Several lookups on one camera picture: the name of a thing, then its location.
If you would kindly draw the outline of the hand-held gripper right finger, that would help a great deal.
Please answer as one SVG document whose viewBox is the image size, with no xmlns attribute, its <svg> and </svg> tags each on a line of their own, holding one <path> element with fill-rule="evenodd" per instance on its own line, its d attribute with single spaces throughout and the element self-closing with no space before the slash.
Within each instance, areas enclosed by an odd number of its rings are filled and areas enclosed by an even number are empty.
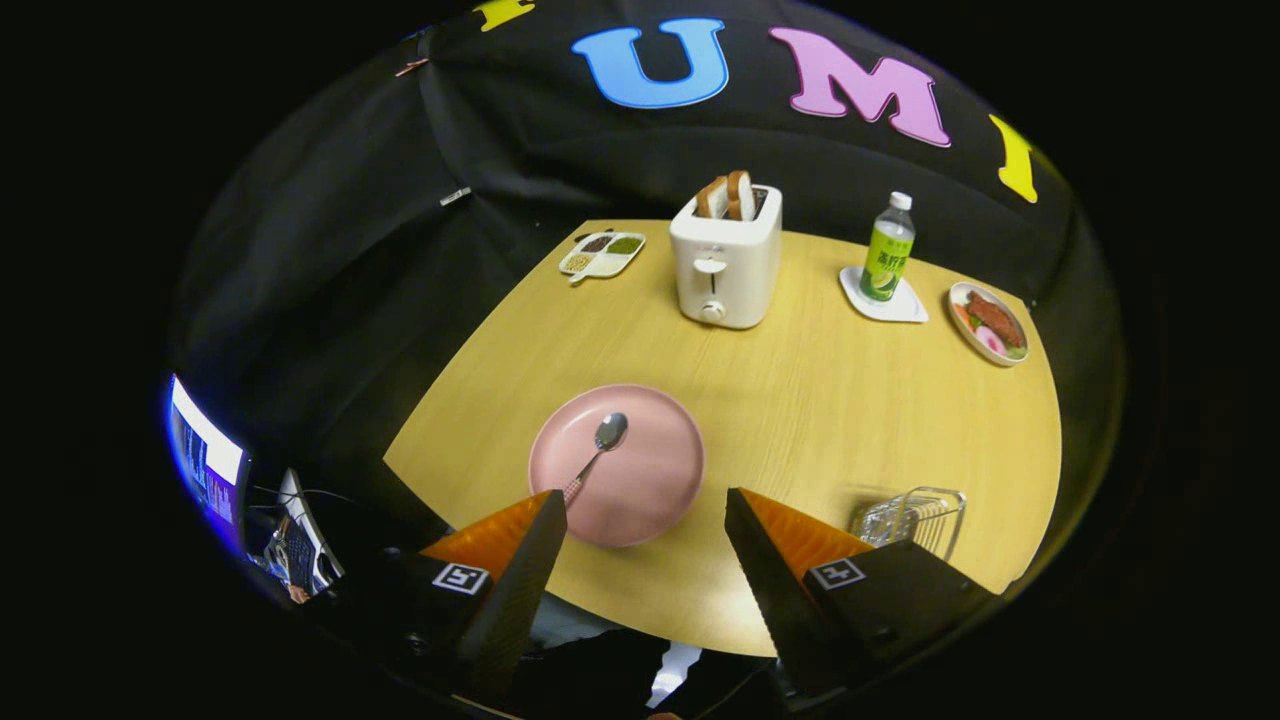
<svg viewBox="0 0 1280 720">
<path fill-rule="evenodd" d="M 724 532 L 785 674 L 808 696 L 887 678 L 1001 606 L 910 539 L 874 547 L 742 487 L 727 493 Z"/>
</svg>

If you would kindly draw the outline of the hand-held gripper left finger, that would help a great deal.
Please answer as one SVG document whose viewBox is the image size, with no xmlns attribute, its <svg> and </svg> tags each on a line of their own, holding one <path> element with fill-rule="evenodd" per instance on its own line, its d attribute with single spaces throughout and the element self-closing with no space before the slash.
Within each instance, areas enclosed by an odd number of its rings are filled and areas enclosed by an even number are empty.
<svg viewBox="0 0 1280 720">
<path fill-rule="evenodd" d="M 417 552 L 385 550 L 330 588 L 330 630 L 440 693 L 498 700 L 567 532 L 564 492 L 529 496 Z"/>
</svg>

